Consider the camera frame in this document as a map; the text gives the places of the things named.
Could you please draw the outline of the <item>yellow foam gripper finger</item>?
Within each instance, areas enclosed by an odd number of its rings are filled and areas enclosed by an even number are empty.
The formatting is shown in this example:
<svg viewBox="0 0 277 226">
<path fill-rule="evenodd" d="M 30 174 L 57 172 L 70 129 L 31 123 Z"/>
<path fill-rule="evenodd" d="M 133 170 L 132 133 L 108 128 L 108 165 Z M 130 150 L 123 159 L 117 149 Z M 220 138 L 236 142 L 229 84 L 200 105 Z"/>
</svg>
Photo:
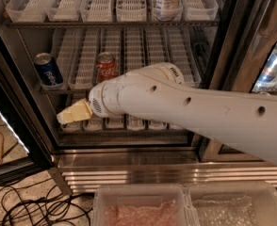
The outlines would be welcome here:
<svg viewBox="0 0 277 226">
<path fill-rule="evenodd" d="M 60 124 L 84 121 L 90 119 L 91 117 L 92 110 L 86 99 L 78 100 L 57 114 L 57 120 Z"/>
</svg>

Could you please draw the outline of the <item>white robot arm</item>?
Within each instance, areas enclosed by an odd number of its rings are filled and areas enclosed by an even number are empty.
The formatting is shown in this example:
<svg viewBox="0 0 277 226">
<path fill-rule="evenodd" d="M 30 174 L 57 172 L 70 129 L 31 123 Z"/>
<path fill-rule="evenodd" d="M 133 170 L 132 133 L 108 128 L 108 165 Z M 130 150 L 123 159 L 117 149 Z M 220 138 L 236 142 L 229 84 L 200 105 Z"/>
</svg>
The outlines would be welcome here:
<svg viewBox="0 0 277 226">
<path fill-rule="evenodd" d="M 175 124 L 277 165 L 277 96 L 191 88 L 175 65 L 163 62 L 98 84 L 57 120 L 121 114 Z"/>
</svg>

